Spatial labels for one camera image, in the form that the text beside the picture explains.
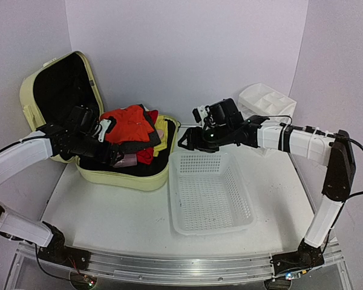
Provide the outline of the black garment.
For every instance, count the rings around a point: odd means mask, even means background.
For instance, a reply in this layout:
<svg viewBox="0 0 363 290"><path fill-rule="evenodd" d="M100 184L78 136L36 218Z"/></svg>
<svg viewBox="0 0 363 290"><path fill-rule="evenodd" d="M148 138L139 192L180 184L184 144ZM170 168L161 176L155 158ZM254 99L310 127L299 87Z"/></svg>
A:
<svg viewBox="0 0 363 290"><path fill-rule="evenodd" d="M139 104L139 106L143 109L143 116L145 120L151 125L153 128L153 132L149 133L149 141L142 142L142 141L127 141L122 143L119 147L121 148L124 154L128 153L136 153L143 149L147 149L150 147L155 147L161 144L161 139L156 131L155 123L153 122L152 118L149 116L149 112L145 109L144 105Z"/></svg>

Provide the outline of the orange garment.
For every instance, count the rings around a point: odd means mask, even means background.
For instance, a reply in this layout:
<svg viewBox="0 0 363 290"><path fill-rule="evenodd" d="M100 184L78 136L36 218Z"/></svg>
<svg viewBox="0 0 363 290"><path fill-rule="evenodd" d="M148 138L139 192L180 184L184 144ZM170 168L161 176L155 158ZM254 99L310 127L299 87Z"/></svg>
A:
<svg viewBox="0 0 363 290"><path fill-rule="evenodd" d="M114 144L129 141L148 142L149 135L155 131L145 118L144 109L139 105L106 112L100 116L100 120L116 122L111 131L105 135L105 139Z"/></svg>

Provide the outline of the white perforated plastic basket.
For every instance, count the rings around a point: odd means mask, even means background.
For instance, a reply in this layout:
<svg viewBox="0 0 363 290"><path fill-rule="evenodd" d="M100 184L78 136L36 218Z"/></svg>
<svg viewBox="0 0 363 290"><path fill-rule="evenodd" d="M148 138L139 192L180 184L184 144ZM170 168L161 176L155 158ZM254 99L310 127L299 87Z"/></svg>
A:
<svg viewBox="0 0 363 290"><path fill-rule="evenodd" d="M174 230L185 236L248 230L257 221L240 167L231 153L172 153L169 198Z"/></svg>

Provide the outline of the pale green hard-shell suitcase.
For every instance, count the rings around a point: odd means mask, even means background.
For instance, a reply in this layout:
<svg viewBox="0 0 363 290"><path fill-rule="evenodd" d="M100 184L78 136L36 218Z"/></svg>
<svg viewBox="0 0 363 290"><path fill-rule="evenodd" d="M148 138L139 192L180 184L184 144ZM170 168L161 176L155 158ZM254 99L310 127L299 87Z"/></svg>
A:
<svg viewBox="0 0 363 290"><path fill-rule="evenodd" d="M31 130L46 123L63 125L75 106L91 109L96 116L104 113L90 62L80 51L53 59L22 82L19 99ZM57 155L62 163L75 163L84 179L96 184L116 185L153 191L168 180L169 156L173 152L180 123L173 117L159 115L158 123L166 125L166 148L159 151L151 164L113 168L89 158Z"/></svg>

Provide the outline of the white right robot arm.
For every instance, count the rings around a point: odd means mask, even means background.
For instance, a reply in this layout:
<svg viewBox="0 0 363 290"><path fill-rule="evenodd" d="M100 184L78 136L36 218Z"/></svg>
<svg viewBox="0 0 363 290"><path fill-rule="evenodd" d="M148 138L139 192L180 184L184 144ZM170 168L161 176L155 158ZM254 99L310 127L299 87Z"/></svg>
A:
<svg viewBox="0 0 363 290"><path fill-rule="evenodd" d="M353 147L363 153L363 145L344 130L331 133L318 127L301 127L274 121L271 117L253 115L236 126L229 124L189 127L178 141L186 150L214 153L221 146L236 144L256 149L277 150L310 161L323 169L319 186L321 199L314 217L297 250L276 254L273 266L312 268L323 264L330 233L345 203L363 195L353 193L356 173Z"/></svg>

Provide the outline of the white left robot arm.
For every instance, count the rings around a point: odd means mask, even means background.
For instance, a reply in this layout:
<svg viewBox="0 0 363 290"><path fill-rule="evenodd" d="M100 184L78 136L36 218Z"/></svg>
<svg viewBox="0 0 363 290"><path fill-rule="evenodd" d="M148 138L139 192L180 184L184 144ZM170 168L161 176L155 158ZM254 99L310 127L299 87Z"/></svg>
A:
<svg viewBox="0 0 363 290"><path fill-rule="evenodd" d="M48 123L0 149L0 235L45 249L54 263L69 259L64 234L41 221L48 200L64 171L55 157L88 158L113 166L124 157L119 145Z"/></svg>

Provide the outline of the clear pink plastic bottle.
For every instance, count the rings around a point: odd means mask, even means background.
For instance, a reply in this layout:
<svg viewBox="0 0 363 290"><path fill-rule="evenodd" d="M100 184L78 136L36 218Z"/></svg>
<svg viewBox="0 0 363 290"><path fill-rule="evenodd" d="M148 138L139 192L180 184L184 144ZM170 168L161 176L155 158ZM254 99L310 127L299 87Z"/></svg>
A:
<svg viewBox="0 0 363 290"><path fill-rule="evenodd" d="M131 167L137 165L137 156L134 153L124 155L123 159L116 162L113 167L121 168L121 167Z"/></svg>

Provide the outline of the red folded garment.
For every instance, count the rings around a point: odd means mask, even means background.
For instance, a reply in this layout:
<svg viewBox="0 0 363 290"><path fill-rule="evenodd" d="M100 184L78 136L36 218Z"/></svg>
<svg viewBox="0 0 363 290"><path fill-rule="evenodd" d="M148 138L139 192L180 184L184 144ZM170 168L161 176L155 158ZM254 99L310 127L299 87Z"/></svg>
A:
<svg viewBox="0 0 363 290"><path fill-rule="evenodd" d="M156 123L159 116L158 110L148 111L148 115L151 117L153 123ZM154 159L154 148L149 147L138 151L136 153L137 162L141 164L150 165Z"/></svg>

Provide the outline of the pink round container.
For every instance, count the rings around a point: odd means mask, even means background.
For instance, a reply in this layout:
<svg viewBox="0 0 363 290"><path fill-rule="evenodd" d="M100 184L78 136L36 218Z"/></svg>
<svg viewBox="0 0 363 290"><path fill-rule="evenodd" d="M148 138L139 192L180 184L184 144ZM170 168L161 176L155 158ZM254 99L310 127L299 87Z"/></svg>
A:
<svg viewBox="0 0 363 290"><path fill-rule="evenodd" d="M159 138L160 138L160 139L163 139L163 138L164 138L164 136L165 136L164 131L163 131L163 130L161 130L161 129L157 129L157 134L158 134L158 136L159 136Z"/></svg>

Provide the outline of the yellow folded garment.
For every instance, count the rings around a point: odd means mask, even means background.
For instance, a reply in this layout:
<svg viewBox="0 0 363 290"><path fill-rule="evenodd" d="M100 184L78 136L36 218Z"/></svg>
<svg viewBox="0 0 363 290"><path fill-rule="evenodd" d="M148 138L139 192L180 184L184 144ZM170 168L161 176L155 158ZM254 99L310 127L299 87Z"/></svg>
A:
<svg viewBox="0 0 363 290"><path fill-rule="evenodd" d="M155 128L161 143L154 147L154 157L158 157L159 153L168 146L168 122L164 115L159 115L155 123Z"/></svg>

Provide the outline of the white plastic drawer organizer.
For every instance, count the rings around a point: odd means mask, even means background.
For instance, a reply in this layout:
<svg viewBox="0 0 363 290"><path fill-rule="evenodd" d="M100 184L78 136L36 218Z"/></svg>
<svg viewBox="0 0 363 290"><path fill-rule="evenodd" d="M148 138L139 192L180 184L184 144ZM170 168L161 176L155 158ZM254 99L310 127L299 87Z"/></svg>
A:
<svg viewBox="0 0 363 290"><path fill-rule="evenodd" d="M271 120L290 123L297 102L263 84L247 86L238 96L237 107L244 119L253 115L271 116Z"/></svg>

